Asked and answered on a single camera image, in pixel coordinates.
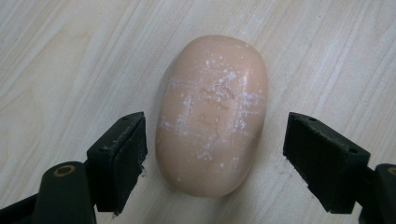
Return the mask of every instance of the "orange soap bar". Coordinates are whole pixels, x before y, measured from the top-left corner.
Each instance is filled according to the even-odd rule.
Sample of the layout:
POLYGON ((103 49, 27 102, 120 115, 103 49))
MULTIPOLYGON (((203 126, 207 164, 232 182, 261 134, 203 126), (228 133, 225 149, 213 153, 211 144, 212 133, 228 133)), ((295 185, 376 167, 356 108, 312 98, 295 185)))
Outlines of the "orange soap bar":
POLYGON ((171 68, 157 125, 165 180, 200 197, 235 190, 252 165, 266 97, 264 62, 249 44, 221 35, 191 41, 171 68))

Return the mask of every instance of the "beige soap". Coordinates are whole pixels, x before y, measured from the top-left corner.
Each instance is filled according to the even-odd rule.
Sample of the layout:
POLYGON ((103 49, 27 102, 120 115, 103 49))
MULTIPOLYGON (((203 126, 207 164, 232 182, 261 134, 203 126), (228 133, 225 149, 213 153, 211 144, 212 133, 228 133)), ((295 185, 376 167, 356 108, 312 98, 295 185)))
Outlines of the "beige soap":
POLYGON ((171 68, 156 132, 165 180, 193 196, 231 193, 262 135, 267 75, 260 53, 221 35, 190 42, 171 68))

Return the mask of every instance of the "black plastic part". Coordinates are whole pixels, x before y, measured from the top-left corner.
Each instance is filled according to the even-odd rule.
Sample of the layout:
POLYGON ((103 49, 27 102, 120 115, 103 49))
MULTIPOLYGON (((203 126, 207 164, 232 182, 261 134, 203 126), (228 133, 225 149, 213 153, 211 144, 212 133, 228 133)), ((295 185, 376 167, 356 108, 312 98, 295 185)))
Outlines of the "black plastic part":
POLYGON ((283 155, 326 211, 350 214, 370 153, 317 119, 290 113, 283 155))
POLYGON ((375 167, 375 196, 384 223, 396 223, 396 165, 380 164, 375 167))
POLYGON ((61 163, 44 173, 32 223, 96 223, 83 163, 61 163))
POLYGON ((24 224, 32 222, 32 214, 35 211, 37 195, 32 195, 22 201, 14 203, 0 210, 0 223, 24 224))
POLYGON ((99 212, 122 212, 147 153, 143 112, 119 119, 88 150, 86 165, 99 212))

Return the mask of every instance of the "light wood tabletop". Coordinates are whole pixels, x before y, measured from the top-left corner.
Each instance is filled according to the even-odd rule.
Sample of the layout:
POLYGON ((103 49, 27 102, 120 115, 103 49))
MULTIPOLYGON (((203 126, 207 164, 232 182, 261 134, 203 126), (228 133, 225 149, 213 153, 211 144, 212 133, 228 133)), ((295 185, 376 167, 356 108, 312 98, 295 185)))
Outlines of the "light wood tabletop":
POLYGON ((358 223, 326 213, 282 155, 288 114, 320 119, 396 163, 396 1, 1 1, 0 207, 87 149, 118 118, 144 111, 146 176, 124 211, 98 223, 358 223), (253 46, 269 78, 260 147, 240 188, 194 198, 155 161, 164 74, 202 35, 253 46))

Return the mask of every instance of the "peach-colored soap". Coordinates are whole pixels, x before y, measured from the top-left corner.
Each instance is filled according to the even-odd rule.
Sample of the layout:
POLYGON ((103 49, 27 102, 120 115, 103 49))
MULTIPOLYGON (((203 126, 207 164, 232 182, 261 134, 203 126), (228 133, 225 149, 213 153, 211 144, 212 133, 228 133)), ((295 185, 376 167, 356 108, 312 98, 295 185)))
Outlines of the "peach-colored soap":
POLYGON ((267 76, 258 51, 221 35, 199 37, 171 68, 156 134, 166 181, 200 197, 246 178, 262 135, 267 76))

